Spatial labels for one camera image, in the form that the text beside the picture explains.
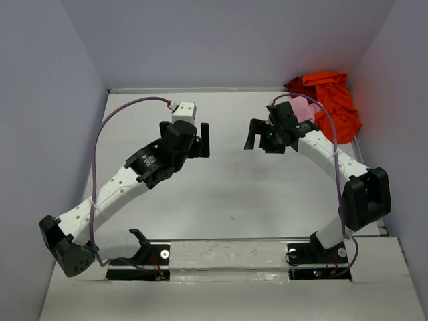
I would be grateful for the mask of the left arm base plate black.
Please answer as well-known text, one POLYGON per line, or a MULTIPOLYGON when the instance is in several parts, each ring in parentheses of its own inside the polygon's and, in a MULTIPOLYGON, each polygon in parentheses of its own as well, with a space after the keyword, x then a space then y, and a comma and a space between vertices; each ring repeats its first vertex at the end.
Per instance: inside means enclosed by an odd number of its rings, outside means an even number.
POLYGON ((113 260, 108 266, 106 279, 110 281, 168 281, 170 279, 170 254, 170 243, 152 242, 150 248, 141 247, 132 258, 113 260))

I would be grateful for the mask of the pink t shirt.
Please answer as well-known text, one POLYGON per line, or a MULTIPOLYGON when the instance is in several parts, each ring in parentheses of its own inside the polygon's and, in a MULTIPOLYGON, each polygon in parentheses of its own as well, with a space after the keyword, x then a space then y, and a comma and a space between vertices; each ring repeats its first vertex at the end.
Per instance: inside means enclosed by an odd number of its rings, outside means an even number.
POLYGON ((307 120, 315 123, 316 114, 321 111, 317 104, 309 103, 308 100, 303 97, 292 98, 290 104, 299 123, 307 120))

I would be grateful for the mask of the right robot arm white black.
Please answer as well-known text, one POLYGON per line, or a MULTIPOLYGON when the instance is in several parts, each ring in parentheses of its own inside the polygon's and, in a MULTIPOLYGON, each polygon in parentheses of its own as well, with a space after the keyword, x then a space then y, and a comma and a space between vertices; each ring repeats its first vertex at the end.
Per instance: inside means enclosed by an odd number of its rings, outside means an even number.
POLYGON ((256 136, 267 154, 292 148, 336 183, 338 216, 296 250, 298 259, 323 262, 337 245, 391 212, 389 176, 382 167, 370 168, 348 156, 313 122, 299 121, 289 102, 268 106, 267 111, 267 120, 251 119, 244 149, 254 149, 256 136))

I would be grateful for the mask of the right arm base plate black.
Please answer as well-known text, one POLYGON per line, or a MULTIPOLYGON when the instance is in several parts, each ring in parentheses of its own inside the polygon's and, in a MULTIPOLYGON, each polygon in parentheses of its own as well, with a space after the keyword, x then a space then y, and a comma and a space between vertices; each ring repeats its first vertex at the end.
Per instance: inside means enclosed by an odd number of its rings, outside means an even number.
POLYGON ((284 256, 290 280, 351 280, 345 244, 312 253, 308 243, 288 243, 284 256))

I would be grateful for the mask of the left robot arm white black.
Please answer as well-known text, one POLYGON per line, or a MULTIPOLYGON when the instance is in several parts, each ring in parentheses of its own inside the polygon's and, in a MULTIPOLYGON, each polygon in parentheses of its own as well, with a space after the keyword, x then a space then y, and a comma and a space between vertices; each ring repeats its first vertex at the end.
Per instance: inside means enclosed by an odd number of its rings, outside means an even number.
POLYGON ((68 277, 120 260, 140 269, 146 259, 156 263, 152 244, 138 229, 122 235, 96 237, 95 232, 133 199, 179 172, 185 161, 210 155, 209 125, 200 128, 178 120, 161 122, 161 138, 130 156, 118 172, 92 196, 61 214, 39 222, 44 243, 68 277))

